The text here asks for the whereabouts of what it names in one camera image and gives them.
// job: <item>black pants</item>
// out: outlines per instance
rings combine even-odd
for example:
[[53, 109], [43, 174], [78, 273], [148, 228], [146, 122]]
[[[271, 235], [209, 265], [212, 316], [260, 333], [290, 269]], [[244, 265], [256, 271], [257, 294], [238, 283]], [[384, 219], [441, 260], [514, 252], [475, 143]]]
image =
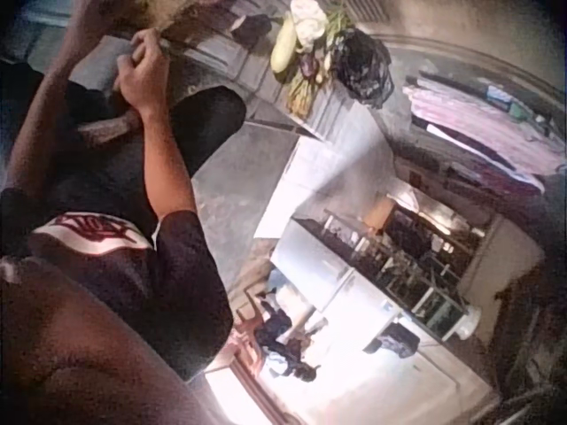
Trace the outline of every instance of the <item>black pants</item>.
[[[23, 64], [2, 64], [0, 69], [0, 153], [5, 163], [42, 75]], [[66, 101], [69, 113], [61, 117], [59, 131], [67, 144], [82, 143], [74, 132], [78, 124], [115, 115], [101, 93], [77, 84], [69, 83]], [[200, 91], [172, 109], [174, 137], [190, 175], [242, 127], [245, 114], [245, 103], [226, 87]], [[158, 220], [144, 187], [143, 136], [126, 135], [73, 154], [62, 150], [53, 160], [44, 202], [51, 217], [68, 211], [106, 213], [131, 221], [150, 237]]]

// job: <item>purple vegetable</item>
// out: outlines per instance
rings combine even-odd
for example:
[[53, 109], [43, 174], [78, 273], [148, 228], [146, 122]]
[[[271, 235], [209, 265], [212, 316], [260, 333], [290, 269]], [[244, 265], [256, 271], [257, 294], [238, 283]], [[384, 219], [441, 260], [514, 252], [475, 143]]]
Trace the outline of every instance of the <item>purple vegetable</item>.
[[306, 53], [299, 60], [299, 69], [306, 80], [311, 80], [319, 72], [319, 61], [311, 53]]

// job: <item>forearm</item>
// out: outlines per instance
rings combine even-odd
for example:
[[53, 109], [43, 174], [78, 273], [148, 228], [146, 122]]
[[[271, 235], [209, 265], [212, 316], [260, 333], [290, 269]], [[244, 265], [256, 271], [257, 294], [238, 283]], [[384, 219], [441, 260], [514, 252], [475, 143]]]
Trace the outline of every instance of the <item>forearm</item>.
[[141, 113], [144, 123], [144, 181], [159, 219], [176, 211], [197, 212], [190, 177], [177, 149], [165, 106]]
[[7, 169], [8, 187], [31, 197], [41, 193], [56, 146], [58, 117], [66, 108], [66, 85], [73, 70], [70, 61], [56, 60], [43, 77], [12, 148]]

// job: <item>man's arm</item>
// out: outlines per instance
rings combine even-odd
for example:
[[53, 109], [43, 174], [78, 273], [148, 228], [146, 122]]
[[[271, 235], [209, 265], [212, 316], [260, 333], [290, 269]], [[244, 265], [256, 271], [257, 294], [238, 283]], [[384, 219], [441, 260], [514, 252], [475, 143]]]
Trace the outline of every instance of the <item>man's arm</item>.
[[120, 2], [110, 6], [103, 0], [76, 0], [61, 50], [35, 93], [12, 148], [8, 187], [22, 189], [30, 197], [41, 193], [57, 141], [57, 119], [66, 107], [67, 81], [75, 66], [98, 45], [120, 15]]
[[161, 220], [176, 211], [197, 212], [193, 187], [169, 124], [166, 100], [169, 60], [159, 47], [155, 29], [134, 36], [135, 65], [129, 56], [118, 59], [120, 92], [144, 124], [144, 180], [151, 208]]

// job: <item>refrigerator door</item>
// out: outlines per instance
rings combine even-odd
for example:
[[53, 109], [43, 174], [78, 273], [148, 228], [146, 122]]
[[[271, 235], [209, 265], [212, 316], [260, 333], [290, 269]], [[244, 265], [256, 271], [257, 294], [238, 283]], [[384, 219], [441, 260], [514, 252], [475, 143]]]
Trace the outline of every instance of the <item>refrigerator door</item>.
[[363, 350], [401, 313], [401, 308], [353, 270], [323, 315], [336, 343]]
[[320, 312], [351, 268], [294, 219], [285, 228], [271, 260]]

